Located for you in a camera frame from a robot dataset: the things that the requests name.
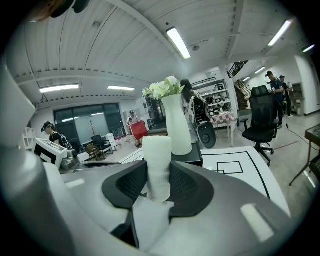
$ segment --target floor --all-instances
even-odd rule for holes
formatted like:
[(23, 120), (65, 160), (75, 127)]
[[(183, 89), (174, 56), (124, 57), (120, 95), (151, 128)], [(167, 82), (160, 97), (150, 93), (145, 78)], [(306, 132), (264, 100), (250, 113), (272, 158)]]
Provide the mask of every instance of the floor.
[[(244, 118), (250, 119), (251, 116), (241, 116), (241, 119)], [(305, 130), (316, 126), (319, 123), (320, 113), (304, 117), (294, 116), (287, 119), (284, 118), (283, 128), (278, 130), (277, 138), (273, 139), (270, 143), (271, 147), (274, 148), (274, 154), (270, 155), (270, 153), (267, 153), (271, 159), (270, 170), (283, 192), (293, 220), (298, 220), (304, 215), (312, 203), (316, 188), (318, 188), (319, 185), (316, 177), (313, 173), (309, 174), (309, 169), (307, 169), (305, 174), (296, 179), (292, 186), (289, 186), (290, 181), (307, 162), (309, 142), (306, 139), (303, 139)], [(244, 130), (244, 125), (241, 123), (234, 131), (235, 147), (254, 146), (253, 142), (242, 137), (242, 132)], [(228, 147), (230, 147), (230, 139), (228, 139), (227, 131), (221, 129), (214, 149), (225, 149)], [(127, 142), (122, 145), (122, 148), (119, 151), (115, 151), (114, 154), (108, 155), (105, 161), (117, 162), (136, 150), (137, 148), (133, 142)], [(318, 151), (312, 148), (311, 158), (315, 157), (317, 154)]]

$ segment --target pink tablecloth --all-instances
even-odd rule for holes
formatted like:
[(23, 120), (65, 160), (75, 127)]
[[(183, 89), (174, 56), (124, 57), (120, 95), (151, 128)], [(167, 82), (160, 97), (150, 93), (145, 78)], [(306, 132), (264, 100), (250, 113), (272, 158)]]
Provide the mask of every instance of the pink tablecloth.
[(223, 124), (227, 121), (235, 121), (235, 115), (232, 112), (223, 112), (217, 115), (211, 116), (211, 123)]

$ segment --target glass door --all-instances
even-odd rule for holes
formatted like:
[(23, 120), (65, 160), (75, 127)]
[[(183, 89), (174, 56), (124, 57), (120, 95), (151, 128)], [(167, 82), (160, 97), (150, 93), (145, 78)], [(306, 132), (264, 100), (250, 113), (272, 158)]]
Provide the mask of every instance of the glass door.
[(121, 138), (126, 135), (124, 123), (119, 109), (118, 103), (103, 105), (104, 115), (109, 127), (110, 133), (113, 134), (114, 139)]

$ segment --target black square marking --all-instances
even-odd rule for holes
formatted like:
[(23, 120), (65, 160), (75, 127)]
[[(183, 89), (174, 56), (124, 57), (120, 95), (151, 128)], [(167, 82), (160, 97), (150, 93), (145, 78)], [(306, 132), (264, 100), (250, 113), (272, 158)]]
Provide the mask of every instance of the black square marking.
[(218, 172), (223, 169), (223, 174), (243, 174), (241, 163), (239, 161), (217, 162), (216, 169)]

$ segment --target white cylinder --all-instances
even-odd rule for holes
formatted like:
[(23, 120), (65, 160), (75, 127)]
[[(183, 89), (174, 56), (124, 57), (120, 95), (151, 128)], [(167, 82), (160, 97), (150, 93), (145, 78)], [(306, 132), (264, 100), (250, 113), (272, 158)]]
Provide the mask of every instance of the white cylinder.
[(164, 202), (170, 197), (170, 162), (172, 140), (167, 136), (143, 137), (142, 150), (148, 166), (147, 198)]

